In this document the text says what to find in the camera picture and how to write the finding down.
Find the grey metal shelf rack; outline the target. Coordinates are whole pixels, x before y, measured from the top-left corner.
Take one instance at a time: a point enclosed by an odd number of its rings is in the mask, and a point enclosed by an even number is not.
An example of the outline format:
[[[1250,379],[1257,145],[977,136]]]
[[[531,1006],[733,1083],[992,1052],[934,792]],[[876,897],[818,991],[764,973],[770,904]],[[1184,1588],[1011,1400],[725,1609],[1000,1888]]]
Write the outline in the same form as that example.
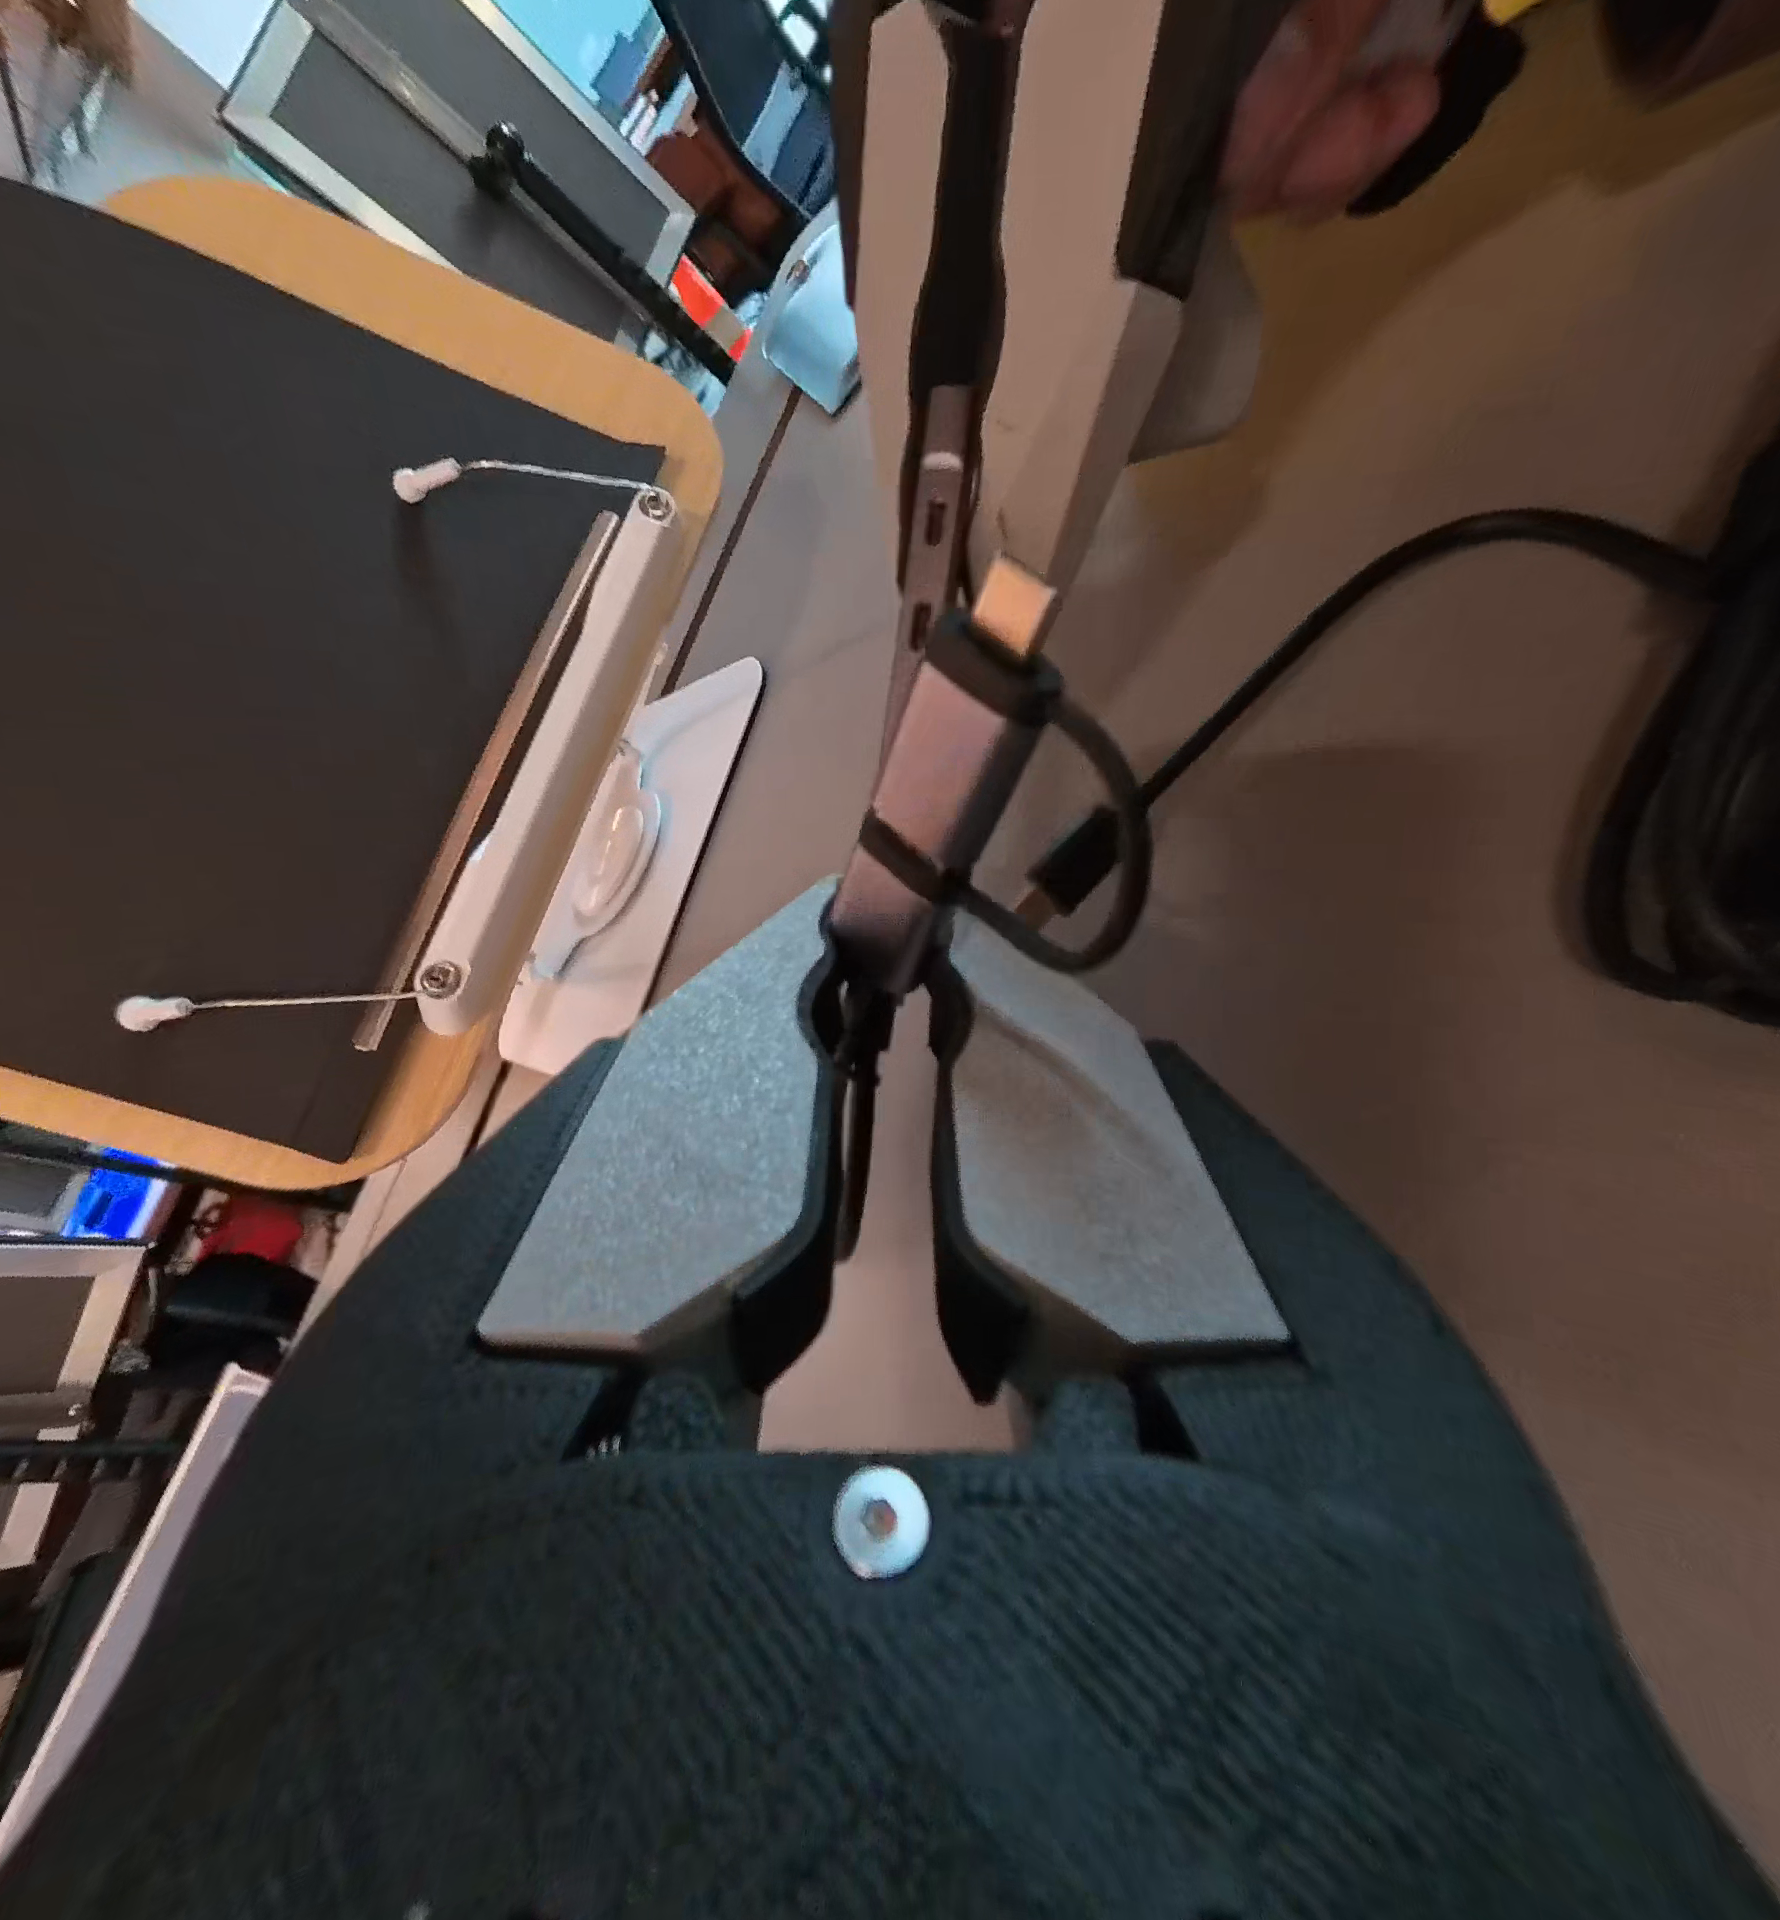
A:
[[[163,1165],[0,1119],[0,1572],[35,1564],[126,1342]]]

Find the white clamp bar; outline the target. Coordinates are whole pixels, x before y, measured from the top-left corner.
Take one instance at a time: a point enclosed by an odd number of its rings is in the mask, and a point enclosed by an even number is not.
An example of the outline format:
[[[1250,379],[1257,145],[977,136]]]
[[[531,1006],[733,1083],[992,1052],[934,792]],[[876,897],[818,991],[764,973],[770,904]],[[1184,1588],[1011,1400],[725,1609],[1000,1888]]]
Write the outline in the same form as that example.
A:
[[[684,513],[658,482],[513,463],[398,480],[424,488],[418,502],[464,480],[564,480],[600,502],[440,830],[377,1000],[348,1032],[356,1052],[385,1045],[394,1000],[415,1000],[435,1037],[464,1037],[501,1006],[646,694],[684,571]]]

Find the person's right hand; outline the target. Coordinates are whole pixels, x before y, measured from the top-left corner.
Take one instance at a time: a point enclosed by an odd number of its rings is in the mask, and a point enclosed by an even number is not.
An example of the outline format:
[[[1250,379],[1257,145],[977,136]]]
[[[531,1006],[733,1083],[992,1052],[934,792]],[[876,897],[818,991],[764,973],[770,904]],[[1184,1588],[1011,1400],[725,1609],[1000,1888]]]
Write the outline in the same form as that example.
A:
[[[1231,223],[1391,211],[1475,139],[1522,61],[1484,5],[1292,5],[1236,96],[1217,203]]]

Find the white rounded device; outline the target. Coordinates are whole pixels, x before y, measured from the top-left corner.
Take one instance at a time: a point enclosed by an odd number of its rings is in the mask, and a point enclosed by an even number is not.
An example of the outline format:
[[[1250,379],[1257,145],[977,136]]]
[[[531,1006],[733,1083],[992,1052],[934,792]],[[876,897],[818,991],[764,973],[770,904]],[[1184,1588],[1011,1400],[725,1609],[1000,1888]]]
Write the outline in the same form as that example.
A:
[[[754,339],[770,372],[826,421],[846,410],[863,376],[836,203],[781,252]]]

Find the white square base plate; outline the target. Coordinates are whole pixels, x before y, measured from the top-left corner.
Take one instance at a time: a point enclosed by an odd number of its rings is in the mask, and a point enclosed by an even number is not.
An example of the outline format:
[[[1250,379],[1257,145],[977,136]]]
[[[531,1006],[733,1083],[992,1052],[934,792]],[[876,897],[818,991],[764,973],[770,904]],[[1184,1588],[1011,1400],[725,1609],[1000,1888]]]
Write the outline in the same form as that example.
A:
[[[501,1066],[555,1077],[646,1012],[758,695],[739,656],[636,707],[507,999]]]

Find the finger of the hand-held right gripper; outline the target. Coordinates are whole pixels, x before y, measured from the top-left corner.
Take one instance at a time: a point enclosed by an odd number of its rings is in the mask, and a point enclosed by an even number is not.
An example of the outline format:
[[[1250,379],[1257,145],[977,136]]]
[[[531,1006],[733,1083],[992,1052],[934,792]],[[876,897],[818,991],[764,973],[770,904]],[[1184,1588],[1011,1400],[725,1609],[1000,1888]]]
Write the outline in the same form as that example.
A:
[[[977,388],[950,239],[950,92],[977,33],[982,5],[841,5],[836,33],[840,226],[892,581],[909,407]]]
[[[1184,304],[1114,264],[1161,5],[1036,5],[1000,203],[1003,339],[982,410],[982,565],[1068,595]]]

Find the red bag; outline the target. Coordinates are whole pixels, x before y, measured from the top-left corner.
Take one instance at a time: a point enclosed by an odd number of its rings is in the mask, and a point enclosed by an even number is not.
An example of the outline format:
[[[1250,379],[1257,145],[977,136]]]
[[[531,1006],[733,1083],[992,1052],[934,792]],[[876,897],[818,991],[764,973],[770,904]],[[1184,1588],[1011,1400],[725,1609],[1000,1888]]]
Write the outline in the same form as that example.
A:
[[[167,1255],[175,1275],[187,1275],[211,1259],[294,1266],[307,1231],[307,1217],[296,1205],[200,1188],[195,1213]]]

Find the grey usb-c plug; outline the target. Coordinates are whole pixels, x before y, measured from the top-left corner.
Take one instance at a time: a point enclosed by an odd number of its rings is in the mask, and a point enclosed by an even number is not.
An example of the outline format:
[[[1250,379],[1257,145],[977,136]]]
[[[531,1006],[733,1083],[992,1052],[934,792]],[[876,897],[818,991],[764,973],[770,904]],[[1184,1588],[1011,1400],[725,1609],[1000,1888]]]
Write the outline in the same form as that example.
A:
[[[1057,614],[1057,585],[996,558],[974,607],[934,620],[826,913],[849,991],[896,1006],[921,983],[1065,694]]]

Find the white panel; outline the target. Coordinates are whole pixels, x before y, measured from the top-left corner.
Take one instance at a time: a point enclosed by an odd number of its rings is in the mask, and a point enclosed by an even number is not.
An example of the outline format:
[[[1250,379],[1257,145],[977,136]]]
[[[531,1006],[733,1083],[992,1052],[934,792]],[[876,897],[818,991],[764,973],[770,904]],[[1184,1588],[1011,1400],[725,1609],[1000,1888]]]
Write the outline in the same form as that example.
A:
[[[167,1493],[141,1527],[122,1576],[109,1588],[93,1630],[79,1663],[68,1671],[60,1708],[50,1709],[27,1770],[21,1775],[9,1809],[0,1812],[0,1866],[15,1851],[39,1809],[54,1796],[64,1778],[85,1750],[97,1719],[106,1713],[116,1690],[122,1685],[167,1578],[199,1524],[205,1496],[213,1493],[228,1453],[254,1423],[254,1411],[269,1394],[269,1376],[224,1367],[205,1412],[199,1419]]]

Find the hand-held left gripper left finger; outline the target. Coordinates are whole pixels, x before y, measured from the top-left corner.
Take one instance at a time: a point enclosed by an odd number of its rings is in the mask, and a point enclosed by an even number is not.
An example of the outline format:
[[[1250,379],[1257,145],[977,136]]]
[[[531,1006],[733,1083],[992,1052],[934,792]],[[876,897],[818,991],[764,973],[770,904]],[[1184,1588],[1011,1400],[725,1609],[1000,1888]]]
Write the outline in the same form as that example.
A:
[[[776,1387],[832,1312],[841,1077],[836,879],[594,1048],[598,1083],[542,1184],[480,1342],[526,1359]]]

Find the grey framed display panel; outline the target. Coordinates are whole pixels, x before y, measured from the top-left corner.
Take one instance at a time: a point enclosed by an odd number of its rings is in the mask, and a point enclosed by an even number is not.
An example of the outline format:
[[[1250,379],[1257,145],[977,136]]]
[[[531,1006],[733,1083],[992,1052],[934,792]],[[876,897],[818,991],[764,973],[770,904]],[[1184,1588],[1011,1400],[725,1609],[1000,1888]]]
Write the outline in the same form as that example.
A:
[[[220,127],[369,234],[582,327],[623,297],[531,203],[476,187],[495,127],[650,277],[671,281],[691,230],[684,197],[501,5],[269,5]]]

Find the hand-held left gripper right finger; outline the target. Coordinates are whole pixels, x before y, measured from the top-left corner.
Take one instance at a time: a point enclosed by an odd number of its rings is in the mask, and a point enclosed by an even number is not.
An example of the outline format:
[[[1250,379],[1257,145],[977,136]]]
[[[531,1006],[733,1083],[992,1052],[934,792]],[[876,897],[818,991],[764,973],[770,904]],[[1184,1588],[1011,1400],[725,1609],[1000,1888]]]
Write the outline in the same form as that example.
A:
[[[974,1400],[1284,1354],[1289,1328],[1144,1037],[957,924],[930,987],[937,1324]]]

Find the black mat on wooden board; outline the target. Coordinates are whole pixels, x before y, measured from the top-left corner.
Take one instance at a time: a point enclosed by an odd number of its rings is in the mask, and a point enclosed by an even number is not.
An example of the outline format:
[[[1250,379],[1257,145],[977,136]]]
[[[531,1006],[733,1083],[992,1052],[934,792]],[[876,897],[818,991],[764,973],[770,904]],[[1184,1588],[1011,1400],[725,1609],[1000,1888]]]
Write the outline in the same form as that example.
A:
[[[663,637],[725,488],[717,428],[671,376],[464,277],[415,247],[398,247],[331,211],[245,177],[146,177],[117,189],[97,214],[241,269],[394,348],[448,363],[605,441],[658,445],[663,453],[659,482],[684,513],[676,573],[652,591],[652,637]],[[495,1037],[511,991],[507,983],[495,1008],[470,1032],[424,1032],[408,1045],[390,1081],[377,1093],[356,1156],[345,1165],[50,1083],[2,1066],[0,1119],[137,1151],[213,1188],[336,1188],[418,1151],[453,1110],[470,1105],[476,1081],[498,1069]]]

